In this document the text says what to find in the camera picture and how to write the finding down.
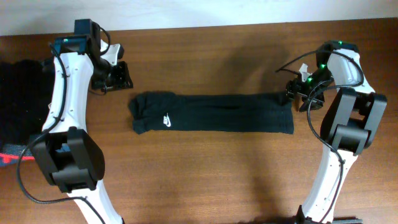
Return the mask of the dark green Nike t-shirt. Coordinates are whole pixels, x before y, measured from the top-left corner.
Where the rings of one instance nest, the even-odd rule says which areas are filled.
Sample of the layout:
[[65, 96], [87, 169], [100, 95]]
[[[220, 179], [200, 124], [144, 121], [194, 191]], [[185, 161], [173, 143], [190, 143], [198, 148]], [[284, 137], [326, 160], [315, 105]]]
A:
[[132, 128], [148, 131], [294, 133], [292, 104], [283, 93], [177, 95], [145, 92], [128, 104]]

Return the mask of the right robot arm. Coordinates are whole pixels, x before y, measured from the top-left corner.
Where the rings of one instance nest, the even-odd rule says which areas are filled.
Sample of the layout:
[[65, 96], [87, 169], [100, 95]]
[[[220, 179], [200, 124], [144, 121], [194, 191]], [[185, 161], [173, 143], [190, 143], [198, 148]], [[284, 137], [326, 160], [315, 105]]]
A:
[[361, 223], [357, 218], [336, 220], [334, 210], [343, 182], [358, 156], [374, 141], [386, 109], [387, 98], [370, 86], [360, 66], [357, 45], [329, 40], [312, 52], [317, 70], [302, 65], [289, 81], [286, 95], [300, 96], [301, 112], [322, 108], [324, 92], [337, 94], [315, 137], [322, 143], [320, 166], [312, 189], [298, 208], [294, 223]]

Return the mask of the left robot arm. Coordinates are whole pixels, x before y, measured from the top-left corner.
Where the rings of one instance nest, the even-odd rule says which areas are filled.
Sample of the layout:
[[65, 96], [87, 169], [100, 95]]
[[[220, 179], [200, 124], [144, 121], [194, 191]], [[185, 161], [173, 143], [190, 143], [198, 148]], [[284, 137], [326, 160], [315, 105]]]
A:
[[90, 89], [133, 87], [121, 44], [103, 41], [104, 29], [91, 19], [77, 19], [73, 35], [55, 39], [55, 82], [42, 134], [30, 151], [46, 181], [78, 205], [87, 223], [124, 223], [104, 186], [105, 159], [86, 128]]

